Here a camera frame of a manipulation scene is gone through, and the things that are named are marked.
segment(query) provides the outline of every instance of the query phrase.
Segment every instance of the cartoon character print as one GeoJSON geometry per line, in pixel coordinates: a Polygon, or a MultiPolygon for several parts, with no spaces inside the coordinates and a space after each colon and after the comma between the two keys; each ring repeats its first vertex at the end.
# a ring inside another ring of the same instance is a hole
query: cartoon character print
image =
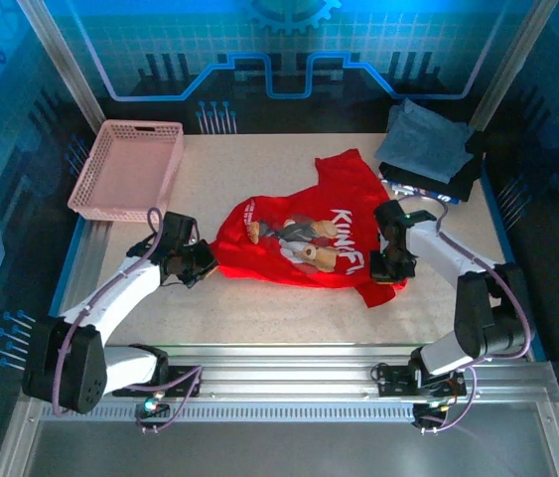
{"type": "Polygon", "coordinates": [[[287,220],[279,231],[273,230],[264,222],[255,221],[248,224],[247,231],[254,244],[259,244],[262,238],[276,239],[281,247],[281,254],[300,268],[310,265],[316,268],[312,271],[335,271],[340,252],[333,246],[328,246],[328,243],[339,231],[332,221],[287,220]]]}

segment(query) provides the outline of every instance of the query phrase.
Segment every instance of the folded clothes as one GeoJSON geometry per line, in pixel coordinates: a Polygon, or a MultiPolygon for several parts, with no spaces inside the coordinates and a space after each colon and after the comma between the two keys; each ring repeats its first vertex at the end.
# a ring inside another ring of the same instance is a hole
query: folded clothes
{"type": "Polygon", "coordinates": [[[474,129],[405,99],[389,110],[387,136],[376,159],[414,174],[449,183],[471,160],[465,143],[474,129]]]}

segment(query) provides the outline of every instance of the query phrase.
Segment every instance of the pink plastic basket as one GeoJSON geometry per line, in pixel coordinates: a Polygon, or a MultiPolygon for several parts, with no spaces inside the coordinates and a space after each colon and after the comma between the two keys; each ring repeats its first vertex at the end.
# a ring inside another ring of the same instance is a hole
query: pink plastic basket
{"type": "Polygon", "coordinates": [[[68,207],[91,221],[147,222],[151,207],[164,214],[183,152],[179,122],[107,120],[68,207]]]}

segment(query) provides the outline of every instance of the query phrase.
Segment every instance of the glass panel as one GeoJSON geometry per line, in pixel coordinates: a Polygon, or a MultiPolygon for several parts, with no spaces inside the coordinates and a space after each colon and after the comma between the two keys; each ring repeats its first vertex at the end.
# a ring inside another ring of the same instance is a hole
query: glass panel
{"type": "Polygon", "coordinates": [[[0,444],[32,324],[17,311],[50,310],[77,219],[66,207],[79,170],[71,163],[83,159],[76,142],[92,140],[18,5],[0,0],[0,444]]]}
{"type": "Polygon", "coordinates": [[[557,475],[530,405],[474,405],[439,437],[411,424],[374,422],[189,422],[178,429],[158,435],[177,451],[156,459],[153,444],[129,422],[43,422],[29,475],[557,475]]]}
{"type": "Polygon", "coordinates": [[[190,133],[382,131],[403,95],[468,119],[530,5],[48,2],[108,117],[190,133]]]}
{"type": "Polygon", "coordinates": [[[544,350],[559,373],[559,4],[491,130],[504,146],[488,156],[490,180],[544,350]]]}

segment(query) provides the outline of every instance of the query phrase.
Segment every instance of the metal frame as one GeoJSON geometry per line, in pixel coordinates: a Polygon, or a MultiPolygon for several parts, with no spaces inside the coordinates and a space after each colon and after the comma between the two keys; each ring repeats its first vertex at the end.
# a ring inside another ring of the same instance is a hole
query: metal frame
{"type": "Polygon", "coordinates": [[[43,0],[17,0],[93,132],[105,120],[89,83],[43,0]]]}
{"type": "MultiPolygon", "coordinates": [[[[406,364],[414,346],[200,345],[162,348],[175,357],[171,359],[172,363],[205,367],[202,391],[193,399],[189,420],[200,419],[202,408],[207,407],[226,409],[224,417],[211,421],[233,421],[241,420],[238,415],[233,415],[232,410],[228,411],[233,406],[256,409],[264,405],[285,407],[286,403],[297,403],[304,409],[332,405],[342,411],[371,409],[371,412],[377,412],[380,408],[399,408],[400,415],[389,421],[400,421],[409,420],[408,405],[405,404],[425,401],[422,398],[378,397],[376,385],[369,377],[369,370],[376,363],[406,364]]],[[[559,388],[550,363],[493,362],[477,369],[477,405],[535,404],[551,465],[559,475],[559,388]]],[[[127,421],[138,400],[106,397],[98,405],[103,409],[102,413],[93,411],[72,420],[127,421]]],[[[27,397],[19,399],[1,449],[0,477],[24,475],[39,421],[54,419],[45,403],[27,397]]],[[[299,421],[288,416],[283,419],[286,420],[299,421]]],[[[343,420],[341,414],[328,416],[328,421],[339,420],[343,420]]]]}
{"type": "MultiPolygon", "coordinates": [[[[42,0],[18,0],[48,55],[94,131],[104,115],[70,49],[42,0]]],[[[484,129],[519,72],[557,0],[536,0],[506,53],[471,124],[484,129]]],[[[76,304],[95,287],[110,223],[88,223],[62,308],[76,304]]],[[[379,398],[369,378],[378,362],[405,364],[415,346],[164,346],[176,364],[205,366],[203,387],[194,402],[213,407],[234,403],[397,404],[379,398]]],[[[559,475],[559,388],[548,363],[491,363],[479,367],[478,403],[534,403],[554,468],[559,475]]],[[[421,398],[409,399],[421,402],[421,398]]],[[[100,405],[132,405],[132,399],[108,397],[100,405]]],[[[20,396],[0,452],[0,477],[25,474],[39,422],[48,418],[37,399],[20,396]]]]}
{"type": "Polygon", "coordinates": [[[546,26],[558,0],[533,0],[533,6],[524,17],[515,38],[490,81],[469,125],[484,131],[490,123],[508,88],[524,66],[533,45],[546,26]]]}

